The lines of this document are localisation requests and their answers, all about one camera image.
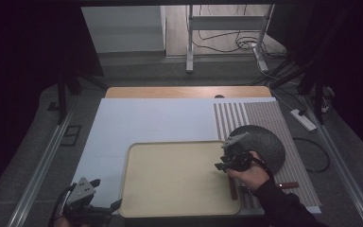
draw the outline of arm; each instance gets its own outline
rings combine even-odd
[[[317,222],[314,216],[300,203],[295,194],[286,194],[269,179],[265,170],[256,163],[244,172],[227,169],[230,177],[236,178],[253,191],[265,211],[265,217],[269,223],[281,226],[326,226]]]

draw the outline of wooden edge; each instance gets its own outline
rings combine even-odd
[[[105,98],[271,97],[266,86],[112,87]]]

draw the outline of striped mat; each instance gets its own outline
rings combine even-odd
[[[257,125],[275,133],[285,146],[286,155],[284,166],[274,176],[276,183],[298,182],[300,187],[284,191],[299,196],[305,206],[320,206],[277,101],[215,103],[214,112],[219,140],[225,141],[234,129],[243,125]],[[246,193],[240,195],[243,209],[261,208],[254,196]]]

